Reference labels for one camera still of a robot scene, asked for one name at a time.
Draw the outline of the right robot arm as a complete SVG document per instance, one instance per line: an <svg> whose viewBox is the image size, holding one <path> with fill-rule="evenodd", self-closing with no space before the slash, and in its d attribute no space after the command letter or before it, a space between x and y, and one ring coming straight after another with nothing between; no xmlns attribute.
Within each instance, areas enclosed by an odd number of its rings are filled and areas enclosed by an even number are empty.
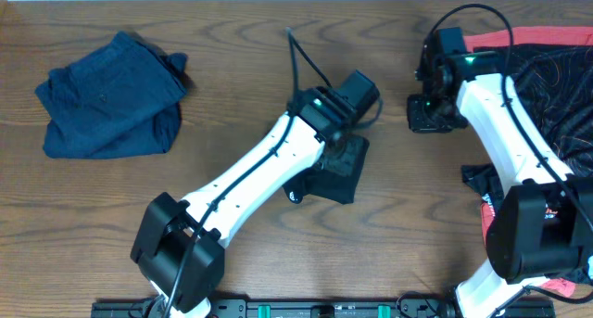
<svg viewBox="0 0 593 318"><path fill-rule="evenodd" d="M486 230L486 261L455 287L459 317L497 317L552 278L592 272L592 181L579 178L544 140L506 74L508 56L472 53L461 29L432 30L408 99L415 133L472 126L503 201Z"/></svg>

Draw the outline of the black polo shirt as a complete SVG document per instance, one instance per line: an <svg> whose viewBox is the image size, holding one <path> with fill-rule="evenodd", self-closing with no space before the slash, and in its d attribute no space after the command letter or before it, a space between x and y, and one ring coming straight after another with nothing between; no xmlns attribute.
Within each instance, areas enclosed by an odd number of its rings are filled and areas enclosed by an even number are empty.
<svg viewBox="0 0 593 318"><path fill-rule="evenodd" d="M369 141L359 135L357 140L357 157L354 171L351 174L335 174L326 170L317 170L315 164L291 178L283 184L286 197L299 204L307 195L323 197L340 204L354 202L356 188L364 165Z"/></svg>

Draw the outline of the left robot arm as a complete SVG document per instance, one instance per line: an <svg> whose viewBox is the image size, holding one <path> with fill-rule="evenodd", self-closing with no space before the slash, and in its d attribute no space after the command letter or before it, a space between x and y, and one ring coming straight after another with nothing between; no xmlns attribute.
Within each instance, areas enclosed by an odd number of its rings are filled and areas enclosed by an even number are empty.
<svg viewBox="0 0 593 318"><path fill-rule="evenodd" d="M168 193L153 199L131 251L162 303L147 315L207 316L225 250L277 190L294 203L306 195L351 203L369 147L354 132L380 102L375 83L358 70L337 88L298 90L265 137L221 176L180 200Z"/></svg>

